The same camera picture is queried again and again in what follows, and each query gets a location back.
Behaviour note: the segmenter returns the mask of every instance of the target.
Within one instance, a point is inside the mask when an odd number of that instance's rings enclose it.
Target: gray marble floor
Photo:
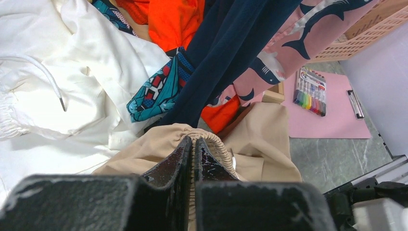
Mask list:
[[[330,73],[344,74],[338,62],[309,64],[308,67]],[[290,139],[292,161],[305,182],[322,193],[370,172],[391,157],[367,113],[365,122],[372,138],[363,139]]]

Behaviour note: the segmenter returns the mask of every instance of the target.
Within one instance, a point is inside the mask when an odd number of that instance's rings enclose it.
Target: orange garment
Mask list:
[[[188,47],[203,21],[205,0],[116,0],[137,24],[149,24],[152,42],[164,51]]]
[[[226,104],[218,107],[205,107],[201,111],[201,118],[211,130],[217,134],[222,131],[237,114],[240,107],[238,95],[235,95]]]

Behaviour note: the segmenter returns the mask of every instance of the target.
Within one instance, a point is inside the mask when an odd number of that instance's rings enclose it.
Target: laundry basket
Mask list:
[[[310,63],[346,60],[408,21],[408,0],[380,0]]]

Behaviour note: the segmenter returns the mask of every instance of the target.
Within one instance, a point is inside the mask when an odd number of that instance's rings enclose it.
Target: clipboard clip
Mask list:
[[[347,91],[348,98],[350,99],[351,107],[354,110],[354,114],[356,114],[357,119],[364,119],[364,114],[363,110],[360,104],[360,101],[358,100],[356,94],[354,93],[353,90],[348,90]]]

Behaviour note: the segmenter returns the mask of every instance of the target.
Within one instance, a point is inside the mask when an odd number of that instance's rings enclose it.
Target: navy blue pants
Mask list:
[[[217,0],[185,55],[195,67],[159,122],[197,127],[202,109],[239,77],[302,0]]]

